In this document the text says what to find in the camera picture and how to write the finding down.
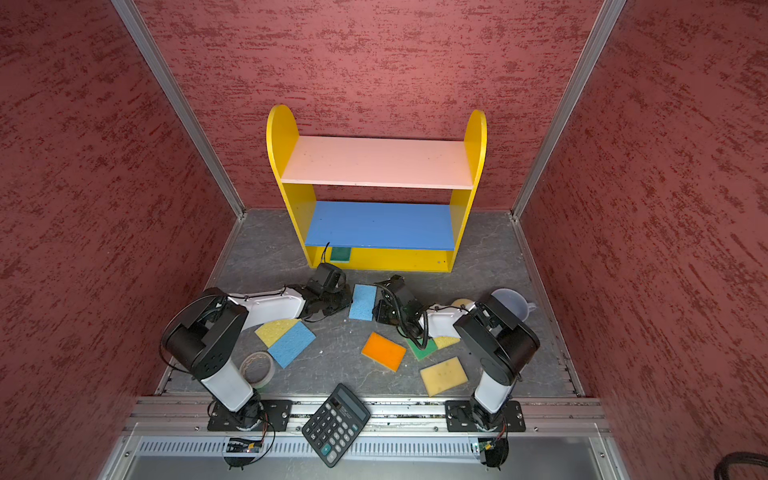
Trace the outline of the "blue sponge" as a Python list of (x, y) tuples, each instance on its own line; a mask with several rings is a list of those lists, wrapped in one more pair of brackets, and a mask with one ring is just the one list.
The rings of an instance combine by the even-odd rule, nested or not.
[(353, 290), (352, 303), (349, 309), (351, 320), (372, 321), (376, 304), (377, 287), (367, 284), (356, 284)]
[(311, 330), (303, 323), (297, 323), (268, 348), (268, 353), (286, 369), (315, 339)]

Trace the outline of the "dark green scrub sponge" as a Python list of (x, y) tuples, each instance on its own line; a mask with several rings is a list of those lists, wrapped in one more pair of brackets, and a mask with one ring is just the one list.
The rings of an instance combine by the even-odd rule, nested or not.
[(351, 259), (351, 248), (333, 247), (331, 250), (331, 263), (348, 263)]

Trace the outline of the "bright green sponge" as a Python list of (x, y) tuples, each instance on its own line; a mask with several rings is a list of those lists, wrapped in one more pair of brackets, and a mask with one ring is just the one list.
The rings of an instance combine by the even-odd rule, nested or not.
[(438, 350), (438, 347), (433, 338), (428, 340), (426, 346), (423, 349), (421, 349), (417, 343), (410, 339), (407, 339), (406, 343), (417, 361), (421, 361), (427, 358)]

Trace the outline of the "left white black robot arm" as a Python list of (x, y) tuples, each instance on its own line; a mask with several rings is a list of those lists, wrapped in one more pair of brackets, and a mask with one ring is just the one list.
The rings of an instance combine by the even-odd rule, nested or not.
[(340, 268), (322, 263), (304, 284), (241, 294), (212, 287), (165, 327), (167, 352), (213, 397), (214, 411), (235, 430), (263, 423), (260, 396), (231, 360), (244, 330), (279, 320), (319, 320), (348, 308), (352, 290)]

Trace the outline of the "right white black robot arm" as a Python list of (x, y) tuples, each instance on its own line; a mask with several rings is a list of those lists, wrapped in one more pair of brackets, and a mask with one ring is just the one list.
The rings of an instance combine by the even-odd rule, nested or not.
[(526, 320), (536, 305), (509, 288), (496, 289), (478, 301), (427, 306), (399, 275), (374, 284), (373, 319), (396, 327), (422, 351), (438, 337), (457, 338), (480, 363), (481, 377), (468, 401), (475, 426), (494, 431), (518, 378), (541, 342)]

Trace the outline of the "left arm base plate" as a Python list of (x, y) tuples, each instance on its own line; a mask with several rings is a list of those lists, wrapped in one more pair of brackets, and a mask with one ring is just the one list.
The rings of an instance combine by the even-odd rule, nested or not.
[(218, 400), (208, 408), (207, 430), (212, 432), (251, 432), (287, 428), (293, 403), (290, 400), (250, 400), (240, 410), (230, 411)]

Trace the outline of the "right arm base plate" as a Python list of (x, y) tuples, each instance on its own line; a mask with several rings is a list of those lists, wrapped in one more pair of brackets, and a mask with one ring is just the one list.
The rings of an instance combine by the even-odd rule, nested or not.
[(521, 404), (508, 400), (495, 413), (490, 413), (474, 399), (448, 400), (444, 404), (449, 432), (512, 433), (526, 431)]

